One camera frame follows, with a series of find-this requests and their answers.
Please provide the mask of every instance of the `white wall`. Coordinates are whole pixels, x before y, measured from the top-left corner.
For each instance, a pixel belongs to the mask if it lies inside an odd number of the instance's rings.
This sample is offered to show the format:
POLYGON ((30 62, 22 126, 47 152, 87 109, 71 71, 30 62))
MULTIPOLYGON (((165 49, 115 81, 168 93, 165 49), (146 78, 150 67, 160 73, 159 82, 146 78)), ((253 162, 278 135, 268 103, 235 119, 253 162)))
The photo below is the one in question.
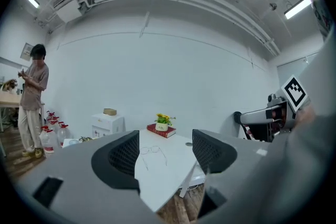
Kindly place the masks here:
POLYGON ((5 80, 18 79, 17 72, 31 62, 21 59, 25 43, 45 43, 46 30, 34 23, 32 15, 17 5, 10 5, 0 19, 0 76, 5 80))
POLYGON ((283 50, 281 54, 269 61, 273 84, 280 88, 277 67, 300 58, 317 53, 323 46, 323 37, 318 29, 304 40, 283 50))
POLYGON ((50 37, 44 101, 74 136, 89 136, 90 116, 108 107, 125 116, 127 130, 166 113, 177 118, 180 135, 238 135, 232 113, 266 105, 274 91, 268 52, 252 36, 182 4, 123 5, 99 6, 50 37))

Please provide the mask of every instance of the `potted plant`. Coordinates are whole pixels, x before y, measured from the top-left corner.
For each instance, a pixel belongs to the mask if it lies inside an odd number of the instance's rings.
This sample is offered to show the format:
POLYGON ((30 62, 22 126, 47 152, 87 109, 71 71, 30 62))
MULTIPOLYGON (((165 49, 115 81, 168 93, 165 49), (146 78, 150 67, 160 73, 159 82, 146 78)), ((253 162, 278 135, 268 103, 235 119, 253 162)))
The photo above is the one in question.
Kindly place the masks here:
POLYGON ((163 115, 163 114, 156 114, 157 117, 157 120, 156 120, 156 126, 155 126, 155 129, 157 131, 162 131, 162 132, 165 132, 168 130, 168 125, 170 126, 173 126, 172 122, 170 121, 171 119, 176 119, 175 117, 174 118, 171 118, 167 115, 163 115))

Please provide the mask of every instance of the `white cabinet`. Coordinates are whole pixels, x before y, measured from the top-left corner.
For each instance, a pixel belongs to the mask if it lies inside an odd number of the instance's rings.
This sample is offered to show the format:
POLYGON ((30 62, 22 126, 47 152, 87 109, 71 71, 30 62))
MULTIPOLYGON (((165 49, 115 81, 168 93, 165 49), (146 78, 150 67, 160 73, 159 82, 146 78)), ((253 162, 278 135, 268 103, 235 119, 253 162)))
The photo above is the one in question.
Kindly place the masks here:
POLYGON ((125 120, 120 115, 110 116, 104 113, 92 116, 92 138, 124 132, 125 120))

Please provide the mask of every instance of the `person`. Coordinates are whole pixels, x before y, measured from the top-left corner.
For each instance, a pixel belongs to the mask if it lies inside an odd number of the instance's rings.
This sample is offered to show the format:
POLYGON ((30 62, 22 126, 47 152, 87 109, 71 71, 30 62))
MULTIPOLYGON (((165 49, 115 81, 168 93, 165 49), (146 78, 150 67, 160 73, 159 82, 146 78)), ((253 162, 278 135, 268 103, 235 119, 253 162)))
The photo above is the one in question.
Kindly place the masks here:
POLYGON ((18 73, 25 80, 25 87, 19 104, 18 127, 25 150, 24 157, 34 156, 41 158, 43 151, 40 134, 39 110, 41 107, 41 92, 47 88, 49 68, 44 62, 46 49, 37 44, 32 48, 30 56, 33 63, 25 72, 18 73))

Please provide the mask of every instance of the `beige shirt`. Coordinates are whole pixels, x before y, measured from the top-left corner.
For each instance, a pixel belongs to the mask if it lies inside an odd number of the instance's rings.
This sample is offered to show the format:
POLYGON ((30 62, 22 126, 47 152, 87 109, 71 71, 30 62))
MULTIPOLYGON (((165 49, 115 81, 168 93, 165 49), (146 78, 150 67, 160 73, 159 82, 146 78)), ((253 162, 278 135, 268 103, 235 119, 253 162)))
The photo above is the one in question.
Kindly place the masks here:
MULTIPOLYGON (((49 68, 46 64, 38 68, 34 63, 27 69, 26 74, 37 82, 42 88, 47 88, 49 68)), ((20 106, 25 110, 35 110, 41 107, 41 91, 35 87, 25 84, 20 106)))

